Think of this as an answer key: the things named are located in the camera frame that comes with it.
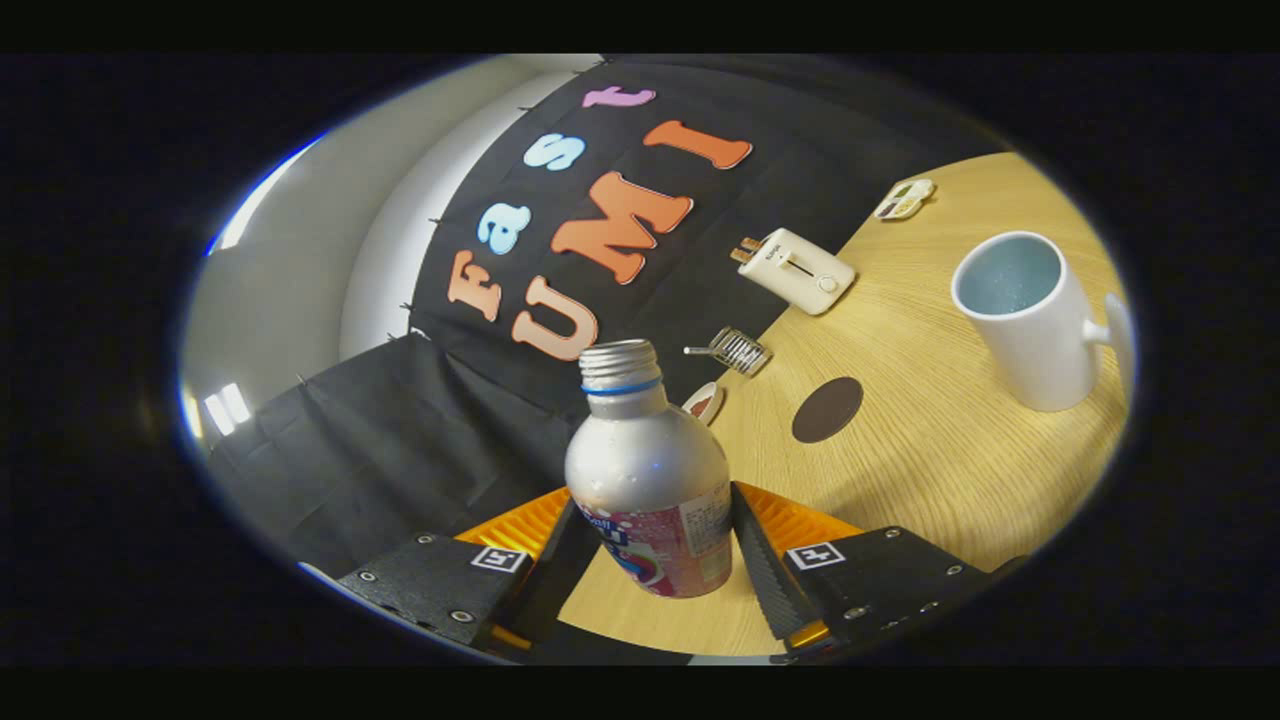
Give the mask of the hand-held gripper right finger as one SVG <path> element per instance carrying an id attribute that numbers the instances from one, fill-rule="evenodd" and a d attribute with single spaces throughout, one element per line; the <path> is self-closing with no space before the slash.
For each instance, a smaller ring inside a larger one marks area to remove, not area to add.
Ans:
<path id="1" fill-rule="evenodd" d="M 1018 570 L 963 561 L 904 527 L 859 529 L 756 486 L 731 486 L 732 524 L 782 661 L 878 650 Z"/>

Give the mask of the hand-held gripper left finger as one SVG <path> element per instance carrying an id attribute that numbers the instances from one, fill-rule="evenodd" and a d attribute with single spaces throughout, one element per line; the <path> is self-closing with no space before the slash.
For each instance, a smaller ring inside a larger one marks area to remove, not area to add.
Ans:
<path id="1" fill-rule="evenodd" d="M 460 533 L 417 530 L 335 587 L 451 650 L 508 659 L 549 639 L 598 546 L 561 487 Z"/>

